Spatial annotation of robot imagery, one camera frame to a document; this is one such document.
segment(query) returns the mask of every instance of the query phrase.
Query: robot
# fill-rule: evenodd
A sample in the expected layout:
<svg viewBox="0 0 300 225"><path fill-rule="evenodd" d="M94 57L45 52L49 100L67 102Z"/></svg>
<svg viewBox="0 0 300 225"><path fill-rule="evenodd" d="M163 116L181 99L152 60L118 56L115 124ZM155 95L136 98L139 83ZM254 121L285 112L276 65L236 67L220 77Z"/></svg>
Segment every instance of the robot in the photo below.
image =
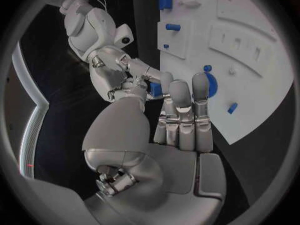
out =
<svg viewBox="0 0 300 225"><path fill-rule="evenodd" d="M219 156L210 153L207 76L200 72L192 77L192 101L186 81L122 50L134 41L127 24L116 27L113 18L89 0L64 0L59 11L65 15L69 46L89 64L96 91L111 102L90 126L82 145L87 165L99 174L97 196L102 203L130 214L137 223L147 212L149 224L175 224L160 215L171 207L178 224L184 224L186 215L199 216L197 209L204 209L204 217L217 214L224 203L226 179ZM163 93L154 143L149 143L150 125L144 115L145 103L154 99L147 82L160 83ZM199 173L204 169L199 164L216 173L213 185L199 182L209 173ZM186 207L176 211L180 204ZM104 208L95 214L101 219L109 216Z"/></svg>

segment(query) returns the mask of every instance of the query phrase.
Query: light strip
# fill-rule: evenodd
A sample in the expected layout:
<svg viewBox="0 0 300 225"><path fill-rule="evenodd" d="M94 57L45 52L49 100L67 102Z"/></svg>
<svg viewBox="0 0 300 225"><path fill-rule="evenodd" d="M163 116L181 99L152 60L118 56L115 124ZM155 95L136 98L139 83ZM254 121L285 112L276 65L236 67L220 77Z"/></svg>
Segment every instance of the light strip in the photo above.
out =
<svg viewBox="0 0 300 225"><path fill-rule="evenodd" d="M36 144L44 117L49 108L49 102L31 77L19 42L12 54L12 63L22 86L36 104L25 127L19 153L19 169L21 174L29 178L34 178Z"/></svg>

